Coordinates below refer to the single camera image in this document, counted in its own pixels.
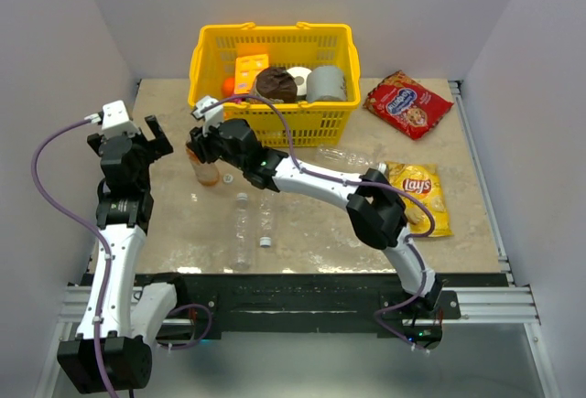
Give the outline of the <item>orange tea bottle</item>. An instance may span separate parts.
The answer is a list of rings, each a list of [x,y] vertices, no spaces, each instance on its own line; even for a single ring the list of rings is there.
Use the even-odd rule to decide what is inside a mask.
[[[197,180],[203,186],[215,186],[220,180],[220,172],[218,167],[214,163],[202,162],[195,154],[195,152],[190,148],[189,143],[185,144],[185,151]]]

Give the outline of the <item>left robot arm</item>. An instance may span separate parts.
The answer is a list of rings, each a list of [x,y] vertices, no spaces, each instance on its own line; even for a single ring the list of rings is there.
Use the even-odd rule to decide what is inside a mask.
[[[138,302],[132,301],[136,264],[154,206],[149,169],[173,151],[157,118],[149,115],[145,122],[152,139],[134,124],[122,130],[104,128],[87,138],[103,172],[92,224],[98,260],[75,337],[60,343],[57,355],[82,394],[145,388],[163,320],[183,316],[190,306],[188,293],[169,281],[147,285]]]

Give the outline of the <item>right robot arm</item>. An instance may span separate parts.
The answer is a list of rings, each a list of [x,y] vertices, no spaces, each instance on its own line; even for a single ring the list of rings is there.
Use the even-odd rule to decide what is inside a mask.
[[[391,187],[379,170],[360,175],[303,164],[291,153],[262,146],[242,119],[195,127],[187,146],[203,163],[222,160],[239,169],[255,188],[299,194],[344,210],[357,239],[383,252],[395,268],[407,295],[398,305],[420,318],[440,308],[441,281],[415,245],[418,236],[410,231],[403,201],[407,193]]]

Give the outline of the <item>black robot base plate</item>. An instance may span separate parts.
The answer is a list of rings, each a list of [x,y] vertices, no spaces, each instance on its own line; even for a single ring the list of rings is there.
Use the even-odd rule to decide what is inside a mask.
[[[140,274],[137,287],[179,282],[180,312],[167,317],[163,342],[220,339],[236,333],[358,333],[390,337],[390,328],[429,349],[442,325],[458,319],[456,293],[408,298],[395,274]]]

